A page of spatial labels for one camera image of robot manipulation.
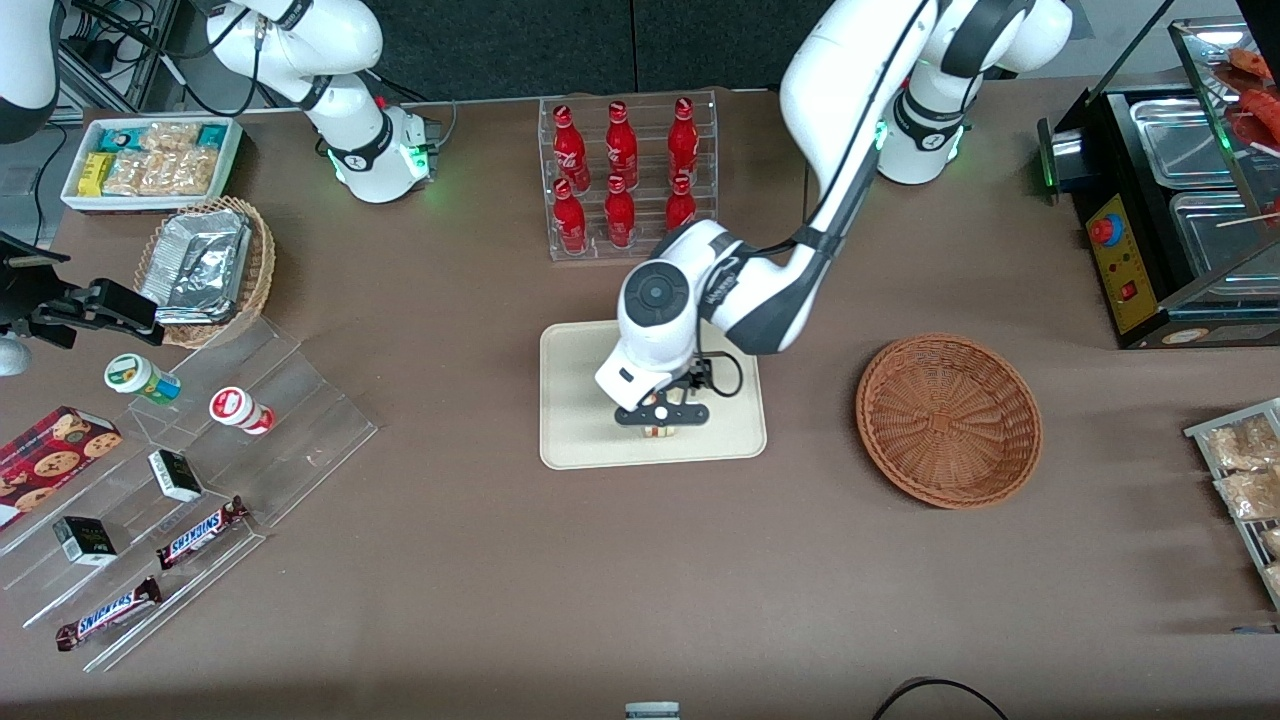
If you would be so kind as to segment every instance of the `small black box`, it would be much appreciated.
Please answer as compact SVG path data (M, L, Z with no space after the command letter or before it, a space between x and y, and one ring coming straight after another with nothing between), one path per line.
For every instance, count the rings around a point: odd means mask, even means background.
M59 518L54 534L67 553L67 560L79 565L106 565L115 560L115 546L106 537L106 528L93 518Z
M151 473L160 483L160 492L179 502L195 502L200 500L200 482L191 471L187 459L177 452L157 450L147 460L151 462Z

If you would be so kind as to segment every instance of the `yellow control panel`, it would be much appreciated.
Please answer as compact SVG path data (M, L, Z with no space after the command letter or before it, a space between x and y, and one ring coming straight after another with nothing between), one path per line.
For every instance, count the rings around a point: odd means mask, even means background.
M1102 287L1111 306L1111 316L1121 333L1126 333L1158 310L1151 290L1147 268L1138 254L1138 243L1129 229L1129 215L1116 195L1097 211L1084 229L1089 233L1093 261L1098 264Z

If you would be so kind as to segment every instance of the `red bottle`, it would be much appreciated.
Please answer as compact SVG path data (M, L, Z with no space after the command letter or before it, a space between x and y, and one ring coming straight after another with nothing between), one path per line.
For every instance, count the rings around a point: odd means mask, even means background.
M698 202L689 195L689 176L680 173L671 184L675 193L667 199L667 232L694 222L698 213Z
M640 184L640 146L636 131L627 122L626 102L609 102L609 131L604 133L604 145L609 149L609 172L622 176L627 190L634 190Z
M573 188L564 178L556 178L552 186L556 191L556 206L552 213L556 215L556 229L561 236L561 245L570 255L581 255L586 251L586 213L582 204L573 197Z
M671 176L668 179L675 183L676 176L685 173L689 183L698 182L698 126L694 124L694 101L687 97L676 100L676 122L671 124L667 133L667 152L671 158Z
M609 196L604 199L604 217L609 223L609 242L617 249L631 247L636 229L636 204L627 192L627 181L609 176Z
M586 169L586 143L582 133L573 127L573 113L567 105L552 110L556 118L556 164L573 186L573 195L582 195L591 187L591 170Z

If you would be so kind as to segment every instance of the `red switch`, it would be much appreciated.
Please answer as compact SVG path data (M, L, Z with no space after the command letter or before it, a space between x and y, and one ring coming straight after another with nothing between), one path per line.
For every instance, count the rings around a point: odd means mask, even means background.
M1106 245L1112 234L1115 234L1115 225L1107 218L1096 220L1089 225L1089 240L1098 245Z

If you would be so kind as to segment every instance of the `acrylic display stand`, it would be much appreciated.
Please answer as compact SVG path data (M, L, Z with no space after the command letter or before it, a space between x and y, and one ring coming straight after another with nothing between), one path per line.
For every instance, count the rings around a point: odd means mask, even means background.
M716 219L719 199L719 129L714 92L550 97L539 101L538 147L543 164L543 199L547 205L547 237L550 241L552 260L645 259L667 234L667 199L671 196L667 133L676 119L676 100L680 97L694 101L694 123L698 126L698 177L690 193L698 202L695 218ZM609 242L604 220L604 199L609 195L609 158L605 154L604 133L609 127L609 102L614 100L627 104L628 120L640 146L640 184L631 191L636 204L636 233L627 249L614 247ZM557 105L568 105L573 111L573 124L586 142L586 165L591 170L590 188L577 197L586 211L586 251L579 255L564 251L552 211L556 205L552 183L561 177L556 164L556 120L552 117Z
M138 398L115 420L124 442L6 530L0 550L3 601L23 626L47 637L155 575L164 602L67 653L86 671L108 670L266 539L274 527L360 448L376 428L311 366L298 342L265 319L215 337L173 373L182 395L168 406ZM275 411L275 427L248 436L214 423L207 404L225 386L244 388ZM183 454L205 488L196 502L160 493L147 456ZM241 496L251 519L161 573L155 551ZM73 565L51 528L63 515L97 518L119 556L106 566Z

